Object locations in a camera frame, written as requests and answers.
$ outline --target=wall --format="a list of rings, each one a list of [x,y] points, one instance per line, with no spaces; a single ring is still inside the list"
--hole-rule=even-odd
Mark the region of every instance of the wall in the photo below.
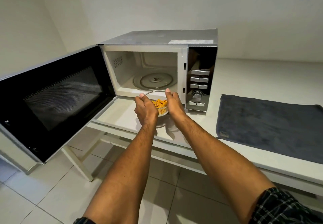
[[[217,27],[219,57],[323,57],[323,0],[55,1],[46,0],[47,7],[58,29],[68,30],[61,34],[68,50],[132,30]]]
[[[0,0],[0,77],[66,54],[43,0]],[[28,170],[29,156],[0,134],[0,153]]]

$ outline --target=plaid shirt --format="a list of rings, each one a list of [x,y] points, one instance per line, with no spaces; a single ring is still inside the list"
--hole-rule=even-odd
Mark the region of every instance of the plaid shirt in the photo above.
[[[269,188],[260,196],[249,224],[322,224],[323,221],[292,195]]]

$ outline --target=microwave door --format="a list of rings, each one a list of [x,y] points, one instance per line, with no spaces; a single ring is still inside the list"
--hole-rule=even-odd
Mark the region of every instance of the microwave door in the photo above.
[[[46,162],[115,97],[100,46],[0,80],[0,133]]]

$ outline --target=gray towel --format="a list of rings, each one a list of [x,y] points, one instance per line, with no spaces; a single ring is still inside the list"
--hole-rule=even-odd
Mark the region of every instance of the gray towel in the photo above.
[[[222,95],[220,139],[323,164],[323,108]]]

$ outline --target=forearm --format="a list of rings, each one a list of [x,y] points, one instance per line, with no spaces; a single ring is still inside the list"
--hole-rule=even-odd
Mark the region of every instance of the forearm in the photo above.
[[[240,222],[248,223],[261,193],[274,185],[250,161],[183,116],[179,129],[207,175],[228,198]]]
[[[100,215],[102,223],[107,219],[110,223],[132,223],[134,219],[138,219],[148,178],[155,128],[154,123],[143,125],[135,139],[112,165],[84,213],[85,217],[97,224],[101,220],[95,220],[96,212],[105,213],[104,216]],[[102,199],[105,201],[104,205],[100,205]],[[98,206],[109,206],[109,209],[100,210]]]

